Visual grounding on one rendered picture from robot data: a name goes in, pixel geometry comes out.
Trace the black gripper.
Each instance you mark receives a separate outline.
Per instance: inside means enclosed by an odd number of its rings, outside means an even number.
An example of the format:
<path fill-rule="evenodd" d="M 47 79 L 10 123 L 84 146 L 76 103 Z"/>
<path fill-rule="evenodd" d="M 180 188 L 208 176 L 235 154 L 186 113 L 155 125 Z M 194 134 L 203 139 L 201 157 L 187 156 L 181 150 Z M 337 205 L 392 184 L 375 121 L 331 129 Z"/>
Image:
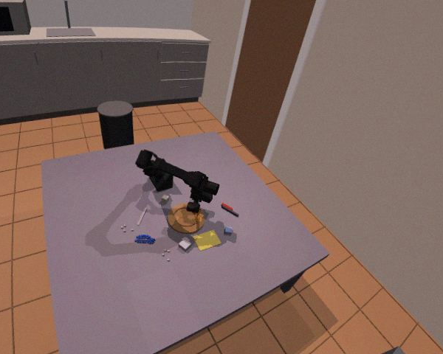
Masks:
<path fill-rule="evenodd" d="M 200 205 L 198 204 L 198 202 L 199 202 L 199 198 L 200 198 L 200 195 L 202 194 L 202 192 L 195 191 L 192 188 L 191 188 L 190 192 L 191 192 L 190 198 L 192 198 L 192 200 L 194 200 L 194 202 L 189 202 L 188 205 L 187 205 L 186 210 L 188 212 L 198 213 L 199 212 L 199 208 L 200 208 Z"/>

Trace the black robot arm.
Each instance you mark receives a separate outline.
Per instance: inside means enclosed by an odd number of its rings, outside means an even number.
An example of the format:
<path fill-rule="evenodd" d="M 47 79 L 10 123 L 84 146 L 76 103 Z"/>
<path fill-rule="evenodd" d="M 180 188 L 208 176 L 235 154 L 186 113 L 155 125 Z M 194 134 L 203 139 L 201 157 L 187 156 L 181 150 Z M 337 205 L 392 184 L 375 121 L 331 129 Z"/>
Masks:
<path fill-rule="evenodd" d="M 151 160 L 152 154 L 156 158 L 155 161 L 153 159 Z M 155 153 L 148 150 L 140 151 L 135 164 L 137 167 L 144 169 L 143 172 L 145 175 L 150 177 L 155 176 L 158 181 L 165 173 L 182 179 L 184 183 L 189 185 L 193 190 L 202 192 L 199 202 L 204 201 L 210 203 L 213 200 L 213 195 L 216 195 L 219 190 L 219 184 L 208 181 L 208 177 L 204 173 L 199 171 L 187 172 L 165 162 L 164 159 L 159 158 Z"/>

